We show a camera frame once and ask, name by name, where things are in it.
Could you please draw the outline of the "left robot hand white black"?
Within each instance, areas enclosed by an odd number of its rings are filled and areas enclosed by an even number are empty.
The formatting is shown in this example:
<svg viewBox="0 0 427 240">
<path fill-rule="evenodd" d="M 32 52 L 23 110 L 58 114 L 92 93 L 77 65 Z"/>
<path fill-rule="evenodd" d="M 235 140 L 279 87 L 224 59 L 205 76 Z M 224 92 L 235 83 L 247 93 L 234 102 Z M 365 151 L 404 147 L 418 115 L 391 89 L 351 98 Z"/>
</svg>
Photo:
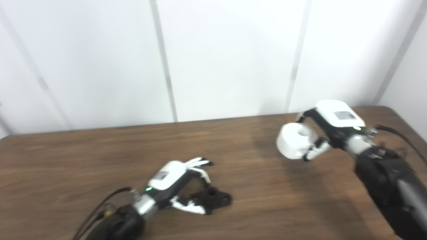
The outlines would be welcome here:
<svg viewBox="0 0 427 240">
<path fill-rule="evenodd" d="M 154 201 L 154 206 L 159 211 L 175 208 L 193 214 L 207 215 L 209 210 L 201 203 L 181 197 L 178 193 L 194 178 L 200 179 L 203 187 L 210 187 L 211 180 L 202 167 L 212 165 L 214 163 L 205 157 L 196 157 L 186 162 L 170 161 L 148 181 L 145 195 Z"/>
</svg>

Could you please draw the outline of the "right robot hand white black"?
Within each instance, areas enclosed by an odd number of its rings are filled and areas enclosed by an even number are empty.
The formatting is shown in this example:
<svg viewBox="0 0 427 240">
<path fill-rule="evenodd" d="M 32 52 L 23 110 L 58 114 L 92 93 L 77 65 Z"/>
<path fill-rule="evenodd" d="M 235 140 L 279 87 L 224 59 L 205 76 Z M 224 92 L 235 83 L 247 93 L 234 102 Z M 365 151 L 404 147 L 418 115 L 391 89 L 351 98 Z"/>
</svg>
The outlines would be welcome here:
<svg viewBox="0 0 427 240">
<path fill-rule="evenodd" d="M 345 102 L 339 100 L 320 100 L 307 111 L 296 117 L 296 123 L 312 118 L 324 135 L 317 138 L 302 159 L 305 162 L 326 152 L 330 148 L 346 150 L 348 141 L 360 135 L 364 137 L 365 122 Z"/>
</svg>

